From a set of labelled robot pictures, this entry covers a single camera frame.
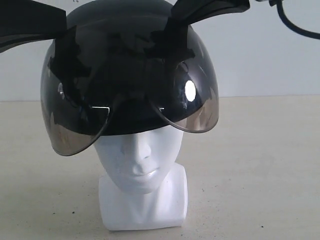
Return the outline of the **black helmet with tinted visor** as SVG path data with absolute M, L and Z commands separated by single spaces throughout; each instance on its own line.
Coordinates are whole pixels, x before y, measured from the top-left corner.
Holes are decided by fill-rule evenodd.
M 40 101 L 53 150 L 76 155 L 99 137 L 172 126 L 205 133 L 219 120 L 210 55 L 165 0 L 93 0 L 66 16 L 42 67 Z

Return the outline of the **white mannequin head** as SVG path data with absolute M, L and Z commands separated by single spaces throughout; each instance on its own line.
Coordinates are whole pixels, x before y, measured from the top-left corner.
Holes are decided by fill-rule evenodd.
M 102 136 L 94 148 L 105 169 L 98 197 L 110 231 L 181 226 L 187 215 L 185 168 L 176 162 L 184 133 L 171 126 Z

